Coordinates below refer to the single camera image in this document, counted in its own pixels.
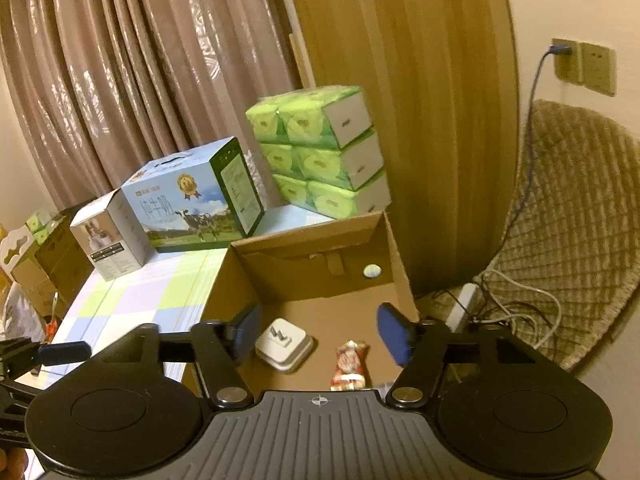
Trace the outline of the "person left hand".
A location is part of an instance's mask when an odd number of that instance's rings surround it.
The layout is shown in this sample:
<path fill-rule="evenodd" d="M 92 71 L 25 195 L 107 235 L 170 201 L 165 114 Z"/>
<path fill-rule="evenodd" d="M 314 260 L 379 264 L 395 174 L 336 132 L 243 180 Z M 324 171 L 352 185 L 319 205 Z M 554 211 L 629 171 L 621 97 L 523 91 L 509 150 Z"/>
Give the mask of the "person left hand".
<path fill-rule="evenodd" d="M 24 448 L 0 448 L 0 480 L 23 480 L 27 466 Z"/>

